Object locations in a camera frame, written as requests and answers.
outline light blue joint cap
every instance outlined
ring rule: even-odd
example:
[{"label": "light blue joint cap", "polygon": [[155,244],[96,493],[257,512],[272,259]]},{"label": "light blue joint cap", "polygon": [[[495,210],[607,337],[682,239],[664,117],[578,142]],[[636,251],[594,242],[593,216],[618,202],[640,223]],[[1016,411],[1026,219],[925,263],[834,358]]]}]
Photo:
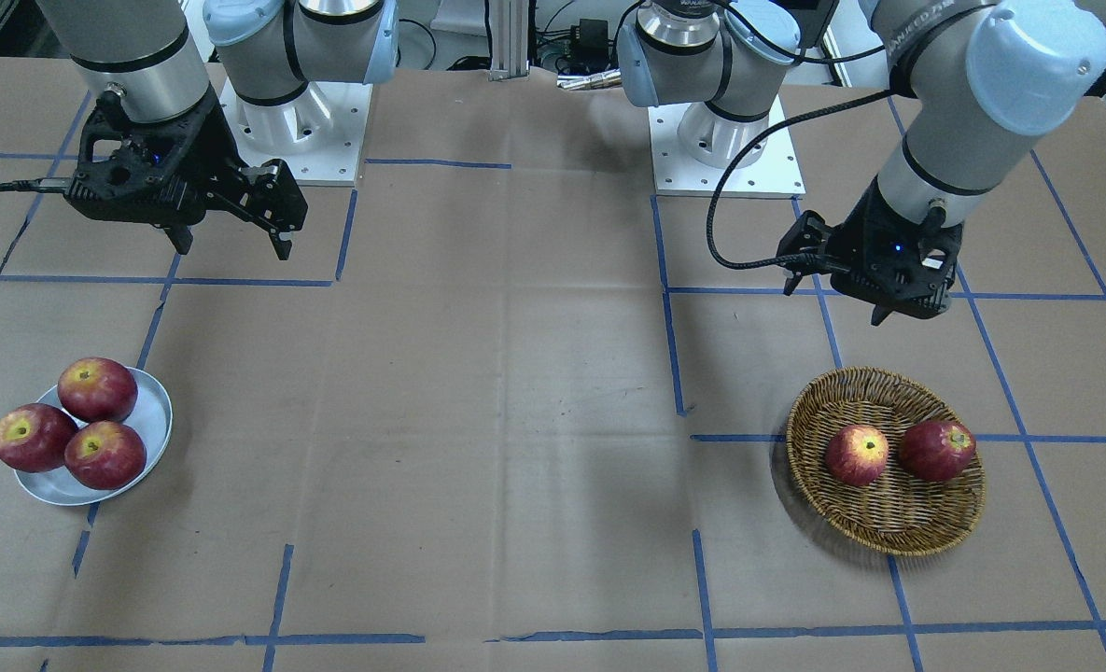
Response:
[{"label": "light blue joint cap", "polygon": [[636,107],[656,107],[660,98],[651,81],[648,59],[643,54],[643,44],[635,33],[635,27],[624,25],[618,39],[619,72],[624,73],[624,93]]},{"label": "light blue joint cap", "polygon": [[[744,14],[744,19],[748,19],[750,24],[757,27],[757,30],[761,31],[761,34],[773,42],[773,44],[782,48],[784,51],[797,51],[797,44],[801,44],[801,29],[799,29],[796,19],[792,18],[787,9],[771,3],[769,0],[743,0],[742,3],[732,1],[731,6],[740,14]],[[762,42],[761,39],[748,30],[748,27],[743,22],[740,22],[739,19],[729,12],[727,13],[727,27],[731,29],[731,33],[735,38],[745,42],[757,54],[765,56],[766,60],[773,61],[773,63],[782,65],[792,63],[792,57],[782,54],[782,52]]]},{"label": "light blue joint cap", "polygon": [[1106,69],[1104,24],[1072,0],[1004,0],[967,44],[980,107],[1019,135],[1055,130]]},{"label": "light blue joint cap", "polygon": [[395,50],[398,48],[398,4],[385,0],[383,14],[378,20],[378,34],[374,35],[374,46],[369,48],[369,63],[362,84],[382,84],[395,76]]},{"label": "light blue joint cap", "polygon": [[864,12],[864,18],[868,19],[868,27],[872,27],[872,15],[876,13],[876,6],[880,0],[859,0],[859,11]]},{"label": "light blue joint cap", "polygon": [[206,0],[204,25],[216,46],[237,44],[283,11],[283,0]]}]

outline black cable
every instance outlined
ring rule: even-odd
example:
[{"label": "black cable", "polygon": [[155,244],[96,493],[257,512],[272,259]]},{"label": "black cable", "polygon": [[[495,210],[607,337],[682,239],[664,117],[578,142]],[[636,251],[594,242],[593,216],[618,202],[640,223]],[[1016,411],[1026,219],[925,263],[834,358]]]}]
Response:
[{"label": "black cable", "polygon": [[613,43],[613,46],[612,46],[612,65],[619,63],[618,53],[616,52],[616,50],[618,49],[618,45],[619,45],[619,31],[624,30],[624,21],[626,21],[626,18],[628,18],[628,15],[630,14],[630,12],[637,11],[637,9],[639,9],[639,4],[644,4],[644,3],[645,3],[645,0],[635,0],[634,3],[630,3],[628,6],[628,9],[624,9],[624,13],[619,14],[619,25],[615,27],[615,39],[613,39],[613,41],[612,41],[612,43]]},{"label": "black cable", "polygon": [[710,1],[711,3],[720,6],[720,8],[722,8],[724,11],[731,12],[732,17],[735,17],[738,21],[741,22],[741,24],[744,24],[745,29],[752,31],[752,34],[754,34],[757,39],[759,39],[759,41],[766,44],[766,46],[769,46],[770,50],[778,52],[778,54],[781,54],[782,56],[790,56],[792,60],[794,60],[794,63],[815,63],[818,65],[834,65],[837,63],[848,63],[848,61],[857,61],[859,59],[865,59],[867,56],[872,56],[873,54],[878,54],[878,52],[885,51],[885,45],[881,44],[880,46],[874,48],[874,50],[860,51],[858,54],[852,54],[851,56],[838,56],[838,59],[814,59],[811,56],[805,56],[803,54],[796,54],[796,52],[794,51],[789,51],[786,50],[786,48],[780,46],[780,44],[775,44],[775,42],[771,41],[771,39],[764,38],[764,33],[758,31],[757,27],[752,25],[752,21],[748,21],[748,19],[744,18],[744,14],[739,13],[739,9],[734,9],[732,7],[731,0],[710,0]]},{"label": "black cable", "polygon": [[854,101],[847,101],[846,103],[838,103],[837,105],[831,105],[830,107],[822,107],[818,111],[803,112],[803,114],[789,117],[787,119],[780,120],[780,123],[773,124],[773,126],[766,127],[757,137],[748,141],[743,149],[740,149],[735,154],[735,158],[732,158],[731,162],[727,165],[727,169],[722,171],[722,177],[719,178],[719,183],[714,186],[714,193],[710,196],[710,208],[706,213],[706,244],[710,248],[710,255],[714,258],[716,262],[723,265],[723,267],[737,269],[737,271],[743,271],[743,269],[749,267],[765,267],[765,265],[775,265],[779,263],[792,263],[792,261],[805,261],[808,263],[818,262],[822,260],[820,255],[813,255],[813,259],[807,260],[789,260],[784,262],[779,262],[778,260],[784,259],[784,256],[775,256],[773,260],[760,260],[757,262],[732,262],[726,256],[719,254],[719,248],[714,245],[714,210],[719,209],[719,197],[722,195],[722,188],[727,186],[727,180],[731,179],[731,175],[735,171],[735,166],[739,161],[744,160],[748,153],[752,150],[753,147],[764,141],[765,137],[773,135],[773,133],[779,132],[782,128],[791,127],[795,123],[803,123],[804,120],[816,119],[818,117],[825,117],[826,115],[834,115],[836,112],[851,111],[853,107],[859,107],[860,105],[867,105],[868,103],[876,103],[877,101],[884,101],[893,95],[893,91],[885,90],[878,91],[878,93],[873,93],[870,95],[865,95],[863,98],[855,98]]},{"label": "black cable", "polygon": [[552,17],[552,18],[549,18],[549,21],[547,21],[547,23],[546,23],[546,24],[544,24],[544,33],[547,33],[547,31],[549,31],[549,27],[551,27],[551,25],[553,24],[553,21],[555,21],[555,19],[557,18],[557,15],[559,15],[559,14],[560,14],[561,12],[564,12],[564,11],[565,11],[565,8],[568,8],[568,6],[570,6],[570,4],[573,4],[573,3],[576,3],[576,2],[577,2],[577,0],[570,0],[570,1],[568,1],[567,3],[565,3],[565,4],[561,4],[561,9],[557,9],[557,11],[553,12],[553,17]]},{"label": "black cable", "polygon": [[432,34],[432,31],[428,30],[428,27],[421,24],[421,22],[419,22],[419,21],[413,21],[411,19],[399,19],[399,22],[400,22],[400,24],[411,24],[411,25],[420,27],[420,30],[425,31],[425,33],[428,33],[428,39],[430,39],[430,41],[432,41],[432,56],[430,59],[428,59],[428,64],[424,65],[424,69],[430,69],[430,67],[432,67],[434,61],[437,60],[437,35]]},{"label": "black cable", "polygon": [[0,182],[0,192],[3,191],[59,191],[62,189],[46,188],[42,179],[15,179],[12,182]]}]

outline red apple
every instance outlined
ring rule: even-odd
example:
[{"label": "red apple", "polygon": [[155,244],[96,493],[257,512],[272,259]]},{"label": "red apple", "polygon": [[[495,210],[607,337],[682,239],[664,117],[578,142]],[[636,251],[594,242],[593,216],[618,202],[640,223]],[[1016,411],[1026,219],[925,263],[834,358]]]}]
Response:
[{"label": "red apple", "polygon": [[847,485],[876,481],[888,464],[888,440],[869,424],[848,424],[826,445],[826,468]]},{"label": "red apple", "polygon": [[138,401],[138,382],[129,369],[104,357],[84,357],[59,376],[59,403],[84,422],[121,422]]},{"label": "red apple", "polygon": [[137,431],[102,420],[77,431],[63,459],[75,481],[88,489],[116,490],[146,469],[146,445]]},{"label": "red apple", "polygon": [[75,420],[52,405],[24,405],[0,422],[0,459],[18,471],[40,473],[63,466],[63,449]]},{"label": "red apple", "polygon": [[928,420],[906,430],[897,460],[924,481],[949,481],[971,463],[975,437],[949,420]]}]

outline white mounting plate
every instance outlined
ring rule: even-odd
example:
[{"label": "white mounting plate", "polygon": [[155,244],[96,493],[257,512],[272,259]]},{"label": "white mounting plate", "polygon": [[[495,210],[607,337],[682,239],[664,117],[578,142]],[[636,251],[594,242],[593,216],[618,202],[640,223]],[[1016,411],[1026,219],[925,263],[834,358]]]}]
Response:
[{"label": "white mounting plate", "polygon": [[357,166],[362,165],[362,141],[366,137],[366,118],[369,116],[369,95],[373,85],[344,84],[338,81],[319,81],[316,86],[332,106],[332,137],[307,153],[268,154],[250,146],[240,124],[229,114],[236,105],[237,93],[228,81],[220,94],[225,120],[237,139],[237,153],[251,166],[260,166],[280,158],[291,166],[296,182],[313,187],[356,186]]},{"label": "white mounting plate", "polygon": [[[677,139],[680,124],[689,104],[648,107],[648,127],[651,130],[651,171],[656,193],[660,196],[710,196],[722,177],[722,169],[703,165],[689,155]],[[784,119],[780,98],[769,111],[769,124]],[[754,165],[737,169],[723,196],[744,199],[792,199],[805,192],[801,166],[792,150],[789,128],[773,133],[766,139],[764,153]]]}]

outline woven basket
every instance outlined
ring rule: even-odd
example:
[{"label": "woven basket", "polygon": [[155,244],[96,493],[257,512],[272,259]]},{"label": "woven basket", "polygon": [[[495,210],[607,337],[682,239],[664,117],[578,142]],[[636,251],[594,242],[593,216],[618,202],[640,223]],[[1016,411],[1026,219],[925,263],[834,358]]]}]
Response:
[{"label": "woven basket", "polygon": [[[881,369],[820,375],[792,405],[786,427],[789,470],[810,504],[833,527],[877,552],[927,556],[952,548],[983,513],[979,454],[957,477],[931,483],[897,462],[901,435],[924,420],[962,422],[928,388]],[[847,424],[879,429],[893,448],[885,472],[865,486],[831,476],[826,445]]]}]

